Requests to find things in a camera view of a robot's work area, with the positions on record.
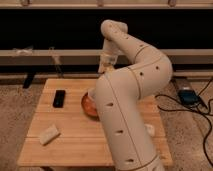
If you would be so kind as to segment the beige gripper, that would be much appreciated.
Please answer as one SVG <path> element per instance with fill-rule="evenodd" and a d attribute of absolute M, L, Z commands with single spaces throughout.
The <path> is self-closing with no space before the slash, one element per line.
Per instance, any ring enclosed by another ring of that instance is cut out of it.
<path fill-rule="evenodd" d="M 115 55 L 102 54 L 100 56 L 98 72 L 102 74 L 113 69 L 116 62 L 117 57 Z"/>

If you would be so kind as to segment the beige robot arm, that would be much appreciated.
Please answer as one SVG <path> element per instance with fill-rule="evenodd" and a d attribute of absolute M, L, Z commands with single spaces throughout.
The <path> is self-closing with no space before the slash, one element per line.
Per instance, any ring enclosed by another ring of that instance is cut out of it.
<path fill-rule="evenodd" d="M 172 77 L 169 58 L 128 34 L 122 22 L 105 20 L 101 32 L 107 55 L 121 50 L 131 64 L 99 77 L 95 104 L 118 171 L 165 171 L 146 130 L 138 101 L 165 87 Z"/>

